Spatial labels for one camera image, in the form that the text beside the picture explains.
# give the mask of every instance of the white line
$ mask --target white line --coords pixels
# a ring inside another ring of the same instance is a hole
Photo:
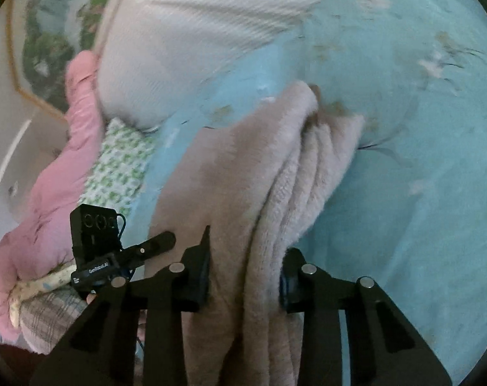
[[[32,119],[25,120],[23,125],[20,127],[20,130],[16,134],[15,138],[11,142],[7,154],[5,155],[4,159],[2,160],[2,164],[0,165],[0,183],[2,183],[2,179],[4,178],[5,171],[7,170],[7,166],[9,165],[9,162],[11,161],[11,158],[15,153],[16,147],[20,143],[21,138],[24,136],[31,122]]]

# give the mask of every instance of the device label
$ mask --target device label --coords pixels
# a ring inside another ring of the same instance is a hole
[[[90,274],[93,274],[93,273],[96,273],[97,271],[101,270],[101,269],[105,269],[106,267],[109,267],[109,262],[104,262],[96,267],[93,267],[92,269],[89,269],[88,272]]]

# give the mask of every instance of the blue bed sheet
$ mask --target blue bed sheet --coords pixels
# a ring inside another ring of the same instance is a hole
[[[374,277],[455,384],[487,348],[487,15],[477,0],[324,0],[207,83],[156,134],[125,244],[202,126],[294,79],[365,114],[348,174],[299,246],[334,277]]]

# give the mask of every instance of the white ribbed fabric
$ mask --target white ribbed fabric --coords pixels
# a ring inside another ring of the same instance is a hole
[[[159,126],[218,71],[319,1],[122,0],[98,72],[105,114],[139,129]]]

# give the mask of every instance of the camera lens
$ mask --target camera lens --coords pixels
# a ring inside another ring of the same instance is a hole
[[[93,216],[91,215],[84,215],[84,224],[91,228],[93,226]]]
[[[106,222],[106,217],[103,215],[95,216],[95,222],[98,229],[106,229],[106,226],[108,225],[108,223]]]

